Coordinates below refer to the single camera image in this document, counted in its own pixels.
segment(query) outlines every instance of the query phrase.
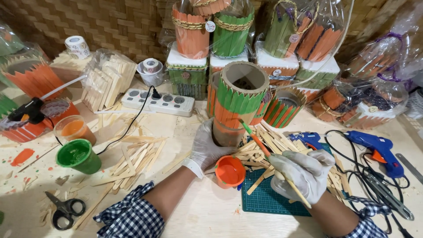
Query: plaid shirt sleeve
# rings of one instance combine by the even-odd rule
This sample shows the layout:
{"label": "plaid shirt sleeve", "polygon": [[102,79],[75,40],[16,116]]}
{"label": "plaid shirt sleeve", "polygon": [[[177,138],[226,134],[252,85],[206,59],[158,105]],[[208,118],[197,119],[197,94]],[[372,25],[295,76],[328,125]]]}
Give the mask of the plaid shirt sleeve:
{"label": "plaid shirt sleeve", "polygon": [[141,197],[154,187],[151,181],[139,185],[126,197],[99,215],[93,217],[96,222],[106,224],[97,232],[98,238],[155,238],[165,227],[160,213],[147,200]]}
{"label": "plaid shirt sleeve", "polygon": [[361,202],[365,207],[357,213],[360,217],[357,227],[343,238],[388,238],[388,235],[377,227],[371,219],[376,214],[391,214],[391,209],[388,206],[356,196],[350,196],[347,200]]}

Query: glue gun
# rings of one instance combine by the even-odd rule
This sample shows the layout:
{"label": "glue gun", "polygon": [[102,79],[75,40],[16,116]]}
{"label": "glue gun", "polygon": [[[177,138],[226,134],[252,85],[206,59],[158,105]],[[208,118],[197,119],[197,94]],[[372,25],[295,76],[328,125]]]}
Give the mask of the glue gun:
{"label": "glue gun", "polygon": [[291,141],[300,140],[305,146],[309,146],[313,150],[323,149],[323,146],[319,143],[320,136],[317,132],[290,134],[289,139]]}
{"label": "glue gun", "polygon": [[393,147],[391,140],[355,130],[347,131],[344,135],[350,141],[369,148],[373,152],[372,159],[383,163],[388,177],[404,177],[404,168],[390,151]]}

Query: latex glove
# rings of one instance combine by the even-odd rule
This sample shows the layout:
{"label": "latex glove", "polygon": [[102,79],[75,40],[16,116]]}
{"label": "latex glove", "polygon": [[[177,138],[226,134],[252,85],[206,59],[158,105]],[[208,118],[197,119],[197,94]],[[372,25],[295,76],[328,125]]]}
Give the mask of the latex glove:
{"label": "latex glove", "polygon": [[[335,158],[324,149],[310,151],[307,155],[287,150],[282,155],[272,154],[269,162],[297,186],[310,204],[316,204],[326,190],[327,174],[335,165]],[[270,185],[280,195],[301,201],[286,180],[273,176]]]}
{"label": "latex glove", "polygon": [[194,143],[192,144],[191,149],[191,158],[190,160],[194,161],[198,168],[201,171],[198,171],[198,168],[195,166],[187,165],[189,161],[183,163],[182,165],[190,168],[199,178],[202,178],[202,172],[218,159],[224,155],[229,155],[235,152],[236,147],[219,147],[213,142],[212,138],[212,126],[213,119],[204,122],[198,129],[197,134],[194,138]]}

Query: paintbrush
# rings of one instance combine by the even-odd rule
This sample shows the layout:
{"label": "paintbrush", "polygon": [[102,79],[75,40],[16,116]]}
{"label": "paintbrush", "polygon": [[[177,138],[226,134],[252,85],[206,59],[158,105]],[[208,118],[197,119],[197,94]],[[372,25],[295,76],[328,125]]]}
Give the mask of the paintbrush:
{"label": "paintbrush", "polygon": [[[260,149],[263,151],[265,159],[268,161],[269,157],[270,157],[270,152],[268,151],[268,149],[264,146],[264,144],[258,139],[258,137],[253,133],[253,131],[248,127],[247,124],[245,124],[245,122],[238,118],[238,121],[242,124],[242,126],[245,128],[245,130],[248,132],[248,134],[251,136],[251,138],[253,138],[253,140],[255,141],[255,143],[258,145],[258,147],[260,147]],[[295,184],[286,179],[285,175],[282,174],[280,171],[275,169],[275,176],[280,179],[280,180],[286,180],[289,185],[291,185],[292,189],[297,193],[297,195],[301,198],[302,202],[308,207],[311,208],[310,203],[305,199],[305,197],[301,194],[301,192],[298,190],[297,186],[295,186]]]}

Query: green cutting mat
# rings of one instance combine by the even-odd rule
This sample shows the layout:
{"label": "green cutting mat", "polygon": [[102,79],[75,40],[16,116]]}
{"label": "green cutting mat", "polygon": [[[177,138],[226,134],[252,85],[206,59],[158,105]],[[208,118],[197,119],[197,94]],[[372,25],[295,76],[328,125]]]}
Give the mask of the green cutting mat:
{"label": "green cutting mat", "polygon": [[[330,154],[329,145],[321,143],[323,148]],[[264,179],[251,195],[247,195],[247,190],[264,173],[264,169],[253,170],[245,175],[242,185],[242,210],[244,212],[283,214],[292,216],[311,216],[301,202],[289,203],[288,199],[277,194],[270,187],[272,177]]]}

